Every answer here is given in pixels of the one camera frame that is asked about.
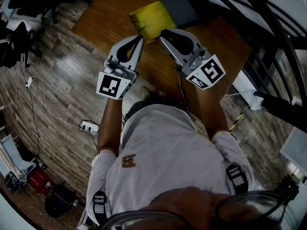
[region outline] person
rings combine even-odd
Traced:
[[[102,191],[108,218],[122,212],[163,211],[178,216],[169,225],[162,221],[164,229],[179,229],[180,218],[194,229],[211,229],[217,204],[236,194],[227,167],[235,164],[240,168],[249,191],[255,183],[243,150],[228,132],[219,100],[212,90],[196,87],[208,140],[166,96],[142,89],[145,98],[126,114],[122,137],[122,101],[107,101],[88,184],[87,213],[99,224],[94,195]],[[162,228],[156,220],[150,226]]]

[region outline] shirt logo patch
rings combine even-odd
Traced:
[[[135,163],[134,163],[134,157],[135,154],[131,154],[131,155],[127,155],[125,157],[123,157],[122,161],[121,161],[121,167],[122,168],[133,168],[135,167]]]

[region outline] black strap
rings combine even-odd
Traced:
[[[226,172],[228,178],[232,181],[234,185],[236,195],[243,194],[248,191],[247,177],[238,166],[234,164],[229,165]]]
[[[95,193],[93,202],[95,218],[102,226],[106,222],[106,194],[102,191]]]

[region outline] wall outlet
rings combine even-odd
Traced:
[[[31,86],[31,84],[32,84],[32,82],[33,82],[33,79],[30,77],[29,80],[28,80],[28,83],[25,85],[25,87],[26,87],[27,89],[29,89],[30,86]]]
[[[87,131],[87,132],[88,132],[88,129],[91,128],[91,133],[94,135],[98,133],[98,126],[90,122],[83,121],[82,128],[84,131]]]

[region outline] black metal railing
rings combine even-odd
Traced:
[[[216,4],[214,4],[214,6],[221,7],[220,11],[223,11],[221,15],[230,22],[230,24],[236,29],[236,31],[242,36],[242,38],[251,48],[251,55],[248,58],[246,67],[243,68],[243,71],[246,73],[252,83],[256,85],[255,87],[258,91],[254,94],[263,98],[263,102],[261,104],[262,107],[264,107],[269,113],[283,119],[284,121],[307,133],[307,94],[305,83],[302,77],[300,62],[293,46],[294,43],[296,46],[301,45],[303,47],[304,43],[307,43],[307,31],[289,14],[268,0],[245,0],[246,2],[242,0],[220,1],[225,6],[227,6],[228,9]],[[270,42],[269,46],[266,45],[266,48],[269,50],[266,51],[265,60],[261,58],[257,53],[257,50],[259,49],[256,48],[255,45],[249,40],[250,36],[245,36],[247,34],[248,28],[250,28],[246,25],[254,22],[248,19],[231,1],[257,12],[264,19],[265,23],[273,33],[268,33],[270,34],[269,37],[273,42]],[[274,13],[271,8],[274,8],[286,19]],[[276,50],[271,50],[272,45],[276,47]],[[285,73],[282,71],[278,60],[275,57],[278,49],[282,49],[288,59],[289,65],[297,83],[297,88],[302,100],[302,106],[291,103],[293,94],[289,87],[289,78],[285,77]],[[288,100],[282,97],[281,90],[278,88],[272,77],[272,72],[275,72],[275,70],[282,80],[282,84],[284,85],[286,94],[289,98]],[[268,88],[268,84],[272,85],[274,93],[271,93]]]

